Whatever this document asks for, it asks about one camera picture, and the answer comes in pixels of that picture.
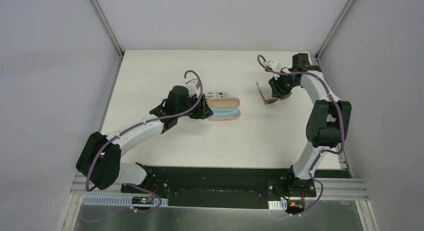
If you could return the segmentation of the blue cleaning cloth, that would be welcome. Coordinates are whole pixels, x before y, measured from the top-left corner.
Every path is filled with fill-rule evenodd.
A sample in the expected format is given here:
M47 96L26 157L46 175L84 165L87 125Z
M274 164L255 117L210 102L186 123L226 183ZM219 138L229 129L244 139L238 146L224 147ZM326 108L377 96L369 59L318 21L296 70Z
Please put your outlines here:
M236 108L211 108L213 115L211 119L227 119L230 117L238 117L239 109Z

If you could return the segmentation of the brown frame sunglasses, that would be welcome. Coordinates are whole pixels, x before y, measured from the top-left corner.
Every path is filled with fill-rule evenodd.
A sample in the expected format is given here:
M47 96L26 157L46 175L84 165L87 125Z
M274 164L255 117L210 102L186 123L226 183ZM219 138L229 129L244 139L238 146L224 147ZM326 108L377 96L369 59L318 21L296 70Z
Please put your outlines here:
M257 81L256 86L258 88L259 95L265 105L270 105L278 101L288 99L292 95L292 92L289 92L284 97L273 97L272 89L268 83Z

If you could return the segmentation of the pink glasses case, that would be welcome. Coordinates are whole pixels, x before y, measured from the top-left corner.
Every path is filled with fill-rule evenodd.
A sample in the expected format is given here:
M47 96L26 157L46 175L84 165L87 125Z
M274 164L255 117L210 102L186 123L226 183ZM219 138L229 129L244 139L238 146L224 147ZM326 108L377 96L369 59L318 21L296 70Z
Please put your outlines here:
M209 121L232 121L241 116L240 100L236 97L212 98L207 101L213 115Z

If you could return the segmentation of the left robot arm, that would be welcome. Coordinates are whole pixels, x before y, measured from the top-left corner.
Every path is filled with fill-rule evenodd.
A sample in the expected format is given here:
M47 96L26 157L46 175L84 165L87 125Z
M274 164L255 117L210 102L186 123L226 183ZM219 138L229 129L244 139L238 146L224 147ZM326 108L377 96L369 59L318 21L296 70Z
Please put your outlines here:
M153 180L148 168L135 162L123 163L122 157L150 138L173 128L179 118L204 120L213 115L206 97L199 88L176 85L157 107L149 111L138 123L123 130L102 134L92 133L76 162L76 169L86 177L86 190L90 184L105 190L114 183L132 184L140 193L152 189Z

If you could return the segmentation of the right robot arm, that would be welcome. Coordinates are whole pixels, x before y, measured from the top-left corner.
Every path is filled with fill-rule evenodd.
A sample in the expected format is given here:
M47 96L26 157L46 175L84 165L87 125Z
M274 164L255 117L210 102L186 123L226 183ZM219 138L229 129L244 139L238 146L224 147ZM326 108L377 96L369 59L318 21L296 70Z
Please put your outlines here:
M324 79L321 67L311 64L306 53L292 57L292 67L282 67L277 61L264 61L264 69L273 74L268 81L271 95L282 99L293 88L303 88L312 104L305 127L306 146L283 180L284 191L296 196L314 184L315 171L326 154L342 153L352 111L348 101L341 100Z

